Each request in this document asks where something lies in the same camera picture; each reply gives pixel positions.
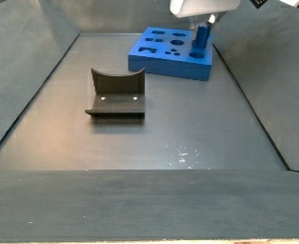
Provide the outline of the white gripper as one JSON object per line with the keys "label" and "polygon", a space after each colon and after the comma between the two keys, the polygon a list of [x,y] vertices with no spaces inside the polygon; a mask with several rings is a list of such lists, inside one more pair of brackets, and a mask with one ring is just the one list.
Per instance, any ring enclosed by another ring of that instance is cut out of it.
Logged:
{"label": "white gripper", "polygon": [[[189,17],[189,30],[192,43],[196,40],[196,20],[195,17],[203,14],[217,13],[235,10],[241,0],[171,0],[171,12],[177,18]],[[211,14],[207,25],[213,26],[216,15]]]}

